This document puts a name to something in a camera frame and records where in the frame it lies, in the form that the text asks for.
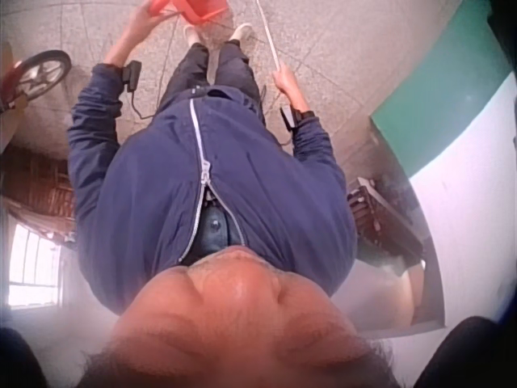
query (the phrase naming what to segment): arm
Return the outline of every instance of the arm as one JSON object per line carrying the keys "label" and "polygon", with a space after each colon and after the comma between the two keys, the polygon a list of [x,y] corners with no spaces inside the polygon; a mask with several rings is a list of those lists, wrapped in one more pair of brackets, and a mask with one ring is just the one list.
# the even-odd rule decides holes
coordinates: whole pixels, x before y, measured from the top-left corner
{"label": "arm", "polygon": [[120,117],[124,90],[120,69],[151,31],[170,15],[150,16],[151,1],[140,6],[104,63],[92,70],[90,83],[78,96],[68,130],[69,177],[76,196],[76,218],[83,222],[97,205],[100,189],[116,152],[116,118]]}
{"label": "arm", "polygon": [[[284,63],[280,71],[273,73],[275,84],[286,95],[292,107],[301,113],[309,112],[310,107],[298,86],[296,76]],[[345,175],[339,168],[328,133],[317,117],[303,119],[292,137],[294,157],[313,171],[330,173],[346,191]]]}

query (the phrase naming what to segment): shoe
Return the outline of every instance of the shoe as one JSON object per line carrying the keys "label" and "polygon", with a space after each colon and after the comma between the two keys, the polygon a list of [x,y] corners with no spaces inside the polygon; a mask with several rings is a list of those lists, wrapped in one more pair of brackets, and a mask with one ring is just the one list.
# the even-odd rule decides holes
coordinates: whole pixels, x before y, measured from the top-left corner
{"label": "shoe", "polygon": [[241,24],[239,27],[235,28],[235,31],[229,39],[238,40],[240,42],[241,40],[244,40],[245,38],[250,36],[251,32],[253,32],[253,27],[251,26],[251,23],[244,23]]}
{"label": "shoe", "polygon": [[183,35],[185,36],[185,40],[188,43],[188,47],[192,47],[196,43],[201,43],[200,34],[191,24],[185,26],[183,29]]}

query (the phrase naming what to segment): nose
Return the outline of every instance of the nose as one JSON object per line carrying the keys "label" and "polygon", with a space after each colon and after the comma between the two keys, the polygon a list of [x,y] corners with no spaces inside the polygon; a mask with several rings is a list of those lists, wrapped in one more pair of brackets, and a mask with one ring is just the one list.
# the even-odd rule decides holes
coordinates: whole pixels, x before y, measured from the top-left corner
{"label": "nose", "polygon": [[280,280],[266,264],[253,257],[220,258],[204,280],[206,302],[223,310],[246,311],[278,304]]}

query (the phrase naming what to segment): black pants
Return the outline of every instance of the black pants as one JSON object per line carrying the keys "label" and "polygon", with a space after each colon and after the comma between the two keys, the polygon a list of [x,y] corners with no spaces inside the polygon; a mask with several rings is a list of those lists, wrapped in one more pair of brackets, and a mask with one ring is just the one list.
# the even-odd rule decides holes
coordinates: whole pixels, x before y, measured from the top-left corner
{"label": "black pants", "polygon": [[[199,43],[192,45],[172,74],[160,106],[173,95],[197,86],[208,86],[208,56],[205,46]],[[250,59],[242,52],[238,40],[231,40],[223,45],[215,84],[235,87],[255,101],[257,106],[262,107],[259,86],[250,68]]]}

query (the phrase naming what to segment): zipper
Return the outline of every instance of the zipper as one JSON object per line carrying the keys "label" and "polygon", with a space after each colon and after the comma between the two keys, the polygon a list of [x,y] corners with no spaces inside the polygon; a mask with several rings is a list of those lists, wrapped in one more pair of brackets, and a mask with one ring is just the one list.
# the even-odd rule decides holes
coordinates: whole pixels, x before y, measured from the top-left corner
{"label": "zipper", "polygon": [[208,187],[212,194],[217,198],[221,206],[228,212],[228,214],[231,216],[233,223],[237,227],[237,232],[239,234],[239,239],[241,240],[241,245],[244,244],[244,235],[242,234],[241,228],[239,224],[237,224],[237,218],[233,215],[233,213],[228,209],[228,206],[222,201],[222,199],[217,195],[216,191],[213,188],[212,182],[210,181],[210,167],[212,166],[208,160],[204,158],[204,149],[203,149],[203,140],[201,139],[201,131],[200,131],[200,123],[197,119],[197,115],[195,113],[194,108],[194,99],[190,100],[190,109],[191,109],[191,118],[192,123],[194,125],[195,130],[195,139],[197,141],[197,150],[200,153],[200,161],[201,161],[201,192],[200,196],[197,200],[197,207],[195,209],[195,222],[194,222],[194,230],[192,231],[191,237],[188,241],[187,248],[182,253],[182,255],[179,258],[179,262],[181,263],[185,257],[187,256],[189,250],[192,247],[192,244],[194,243],[195,235],[197,234],[197,230],[200,226],[200,216],[201,216],[201,208],[203,206],[203,198],[204,198],[204,192],[206,188]]}

